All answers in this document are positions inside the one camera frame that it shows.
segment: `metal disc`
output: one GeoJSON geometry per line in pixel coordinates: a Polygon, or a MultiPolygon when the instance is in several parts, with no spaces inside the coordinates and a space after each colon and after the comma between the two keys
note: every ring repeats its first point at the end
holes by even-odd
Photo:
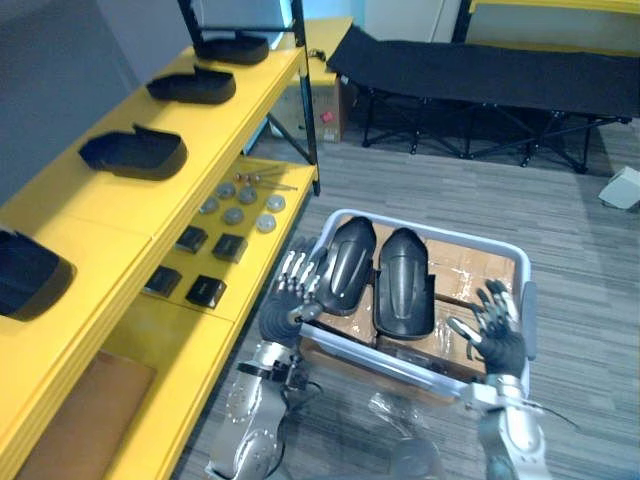
{"type": "Polygon", "coordinates": [[[244,203],[245,205],[249,205],[255,202],[258,199],[258,192],[252,186],[243,187],[242,190],[238,192],[238,201],[240,203],[244,203]]]}
{"type": "Polygon", "coordinates": [[[269,198],[267,198],[267,210],[269,210],[270,212],[281,212],[282,210],[284,210],[284,207],[286,205],[287,203],[284,201],[284,197],[282,195],[278,195],[277,193],[269,195],[269,198]]]}
{"type": "Polygon", "coordinates": [[[221,183],[216,187],[216,195],[221,200],[226,200],[227,198],[231,198],[236,194],[236,187],[233,186],[231,182],[221,183]]]}
{"type": "Polygon", "coordinates": [[[207,198],[204,201],[204,203],[200,206],[200,209],[198,211],[203,215],[207,213],[213,213],[216,210],[218,210],[219,206],[220,204],[218,203],[218,199],[214,195],[211,195],[209,198],[207,198]]]}
{"type": "Polygon", "coordinates": [[[276,228],[276,219],[270,213],[263,213],[256,220],[256,227],[258,227],[258,231],[262,233],[273,232],[276,228]]]}
{"type": "Polygon", "coordinates": [[[237,225],[244,219],[244,213],[241,208],[232,207],[224,212],[223,218],[227,225],[237,225]]]}

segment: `white object on floor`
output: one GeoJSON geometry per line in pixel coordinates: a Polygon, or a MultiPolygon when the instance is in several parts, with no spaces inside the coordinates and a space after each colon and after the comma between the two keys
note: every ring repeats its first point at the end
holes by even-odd
{"type": "Polygon", "coordinates": [[[640,201],[640,172],[631,167],[622,168],[609,180],[598,198],[616,208],[633,207],[640,201]]]}

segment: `gray wall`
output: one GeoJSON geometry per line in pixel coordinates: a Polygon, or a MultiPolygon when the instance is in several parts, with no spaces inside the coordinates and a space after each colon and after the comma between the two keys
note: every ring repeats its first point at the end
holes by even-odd
{"type": "Polygon", "coordinates": [[[0,24],[0,203],[137,84],[95,1],[10,13],[0,24]]]}
{"type": "MultiPolygon", "coordinates": [[[[282,23],[275,0],[193,3],[282,23]]],[[[0,204],[189,43],[176,0],[0,0],[0,204]]]]}

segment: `brown cardboard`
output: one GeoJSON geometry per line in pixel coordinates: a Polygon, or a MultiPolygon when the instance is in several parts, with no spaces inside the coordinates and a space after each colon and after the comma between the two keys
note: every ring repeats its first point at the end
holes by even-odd
{"type": "Polygon", "coordinates": [[[435,314],[435,327],[431,335],[413,341],[395,340],[380,335],[378,350],[400,358],[413,356],[417,362],[427,362],[430,370],[465,382],[483,377],[485,370],[482,361],[476,359],[475,351],[471,360],[467,358],[467,342],[446,324],[447,318],[454,316],[475,327],[471,311],[436,300],[435,314]]]}
{"type": "Polygon", "coordinates": [[[371,285],[365,287],[355,313],[346,317],[323,313],[316,323],[326,326],[329,331],[338,332],[365,345],[374,346],[377,331],[373,326],[373,287],[371,285]]]}
{"type": "MultiPolygon", "coordinates": [[[[348,220],[349,218],[344,218],[342,223],[348,220]]],[[[373,228],[377,237],[373,264],[374,268],[378,268],[380,249],[394,228],[375,223],[373,228]]],[[[429,252],[429,273],[436,275],[437,295],[477,303],[475,291],[477,288],[484,288],[486,279],[499,279],[511,290],[515,269],[513,260],[450,243],[424,238],[422,240],[429,252]]],[[[434,332],[422,340],[402,342],[383,335],[376,337],[372,305],[373,302],[366,297],[353,315],[341,318],[323,314],[319,323],[326,323],[330,330],[360,343],[411,358],[414,363],[424,363],[430,369],[453,378],[469,381],[484,375],[484,364],[475,359],[475,352],[473,360],[467,358],[467,342],[452,332],[445,323],[447,317],[453,315],[476,328],[469,309],[437,300],[434,332]]]]}
{"type": "MultiPolygon", "coordinates": [[[[332,86],[312,85],[311,102],[318,141],[340,142],[354,98],[353,88],[342,85],[338,78],[332,86]]],[[[271,113],[295,138],[306,138],[300,87],[287,87],[271,113]]]]}
{"type": "Polygon", "coordinates": [[[153,375],[149,367],[98,352],[16,479],[102,479],[153,375]]]}

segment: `cardboard box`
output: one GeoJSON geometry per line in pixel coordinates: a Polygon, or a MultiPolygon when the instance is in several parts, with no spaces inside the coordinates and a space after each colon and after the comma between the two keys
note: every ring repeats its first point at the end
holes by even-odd
{"type": "MultiPolygon", "coordinates": [[[[375,223],[373,228],[377,237],[373,264],[377,269],[382,245],[394,229],[375,223]]],[[[499,279],[511,290],[515,270],[513,260],[449,243],[422,240],[429,252],[429,273],[436,275],[436,295],[440,298],[478,303],[475,292],[477,288],[485,288],[486,279],[499,279]]],[[[367,287],[363,301],[353,315],[334,317],[323,314],[318,323],[327,330],[452,378],[470,381],[484,376],[484,363],[476,355],[468,359],[467,342],[446,325],[447,317],[453,315],[477,329],[469,309],[437,300],[433,333],[422,340],[398,341],[378,335],[373,327],[373,290],[370,289],[367,287]]]]}
{"type": "MultiPolygon", "coordinates": [[[[352,23],[352,17],[306,20],[304,27],[307,51],[322,51],[327,59],[330,58],[352,23]]],[[[287,34],[282,37],[277,48],[294,47],[293,35],[287,34]]],[[[355,87],[340,83],[335,72],[331,71],[324,61],[316,57],[309,58],[309,79],[316,139],[322,142],[338,143],[342,139],[347,117],[356,96],[355,87]]],[[[298,75],[292,79],[271,113],[293,137],[307,138],[298,75]]]]}
{"type": "Polygon", "coordinates": [[[149,367],[98,352],[16,479],[102,479],[153,375],[149,367]]]}
{"type": "MultiPolygon", "coordinates": [[[[355,96],[353,87],[343,85],[337,78],[332,86],[311,87],[311,102],[318,141],[340,142],[355,96]]],[[[294,138],[301,140],[307,138],[299,86],[287,87],[271,113],[294,138]]]]}

